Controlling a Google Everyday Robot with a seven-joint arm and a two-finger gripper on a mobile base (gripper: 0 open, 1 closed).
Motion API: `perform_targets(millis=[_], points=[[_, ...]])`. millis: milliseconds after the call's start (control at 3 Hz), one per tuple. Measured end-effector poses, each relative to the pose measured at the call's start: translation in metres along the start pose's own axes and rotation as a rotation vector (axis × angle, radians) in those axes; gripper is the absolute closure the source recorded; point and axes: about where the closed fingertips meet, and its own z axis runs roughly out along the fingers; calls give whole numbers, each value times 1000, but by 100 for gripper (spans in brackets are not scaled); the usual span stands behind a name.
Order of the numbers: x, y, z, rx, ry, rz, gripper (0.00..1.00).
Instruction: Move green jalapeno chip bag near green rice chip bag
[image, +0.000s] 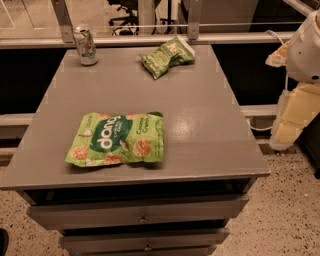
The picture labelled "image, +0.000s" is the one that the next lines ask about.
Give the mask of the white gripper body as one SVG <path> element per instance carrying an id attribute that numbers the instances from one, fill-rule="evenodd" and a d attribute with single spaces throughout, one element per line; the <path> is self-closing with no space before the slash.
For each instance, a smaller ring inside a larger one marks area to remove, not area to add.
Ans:
<path id="1" fill-rule="evenodd" d="M 320 10 L 308 15 L 290 39 L 286 71 L 290 78 L 305 83 L 320 83 Z"/>

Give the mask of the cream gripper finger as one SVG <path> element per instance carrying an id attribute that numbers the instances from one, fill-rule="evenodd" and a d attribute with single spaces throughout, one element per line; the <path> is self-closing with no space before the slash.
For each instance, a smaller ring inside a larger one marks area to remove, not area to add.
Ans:
<path id="1" fill-rule="evenodd" d="M 289 42 L 283 43 L 276 51 L 267 57 L 265 64 L 271 67 L 286 66 L 288 46 Z"/>
<path id="2" fill-rule="evenodd" d="M 291 92 L 284 90 L 271 130 L 270 147 L 278 151 L 286 150 L 319 113 L 319 84 L 299 83 Z"/>

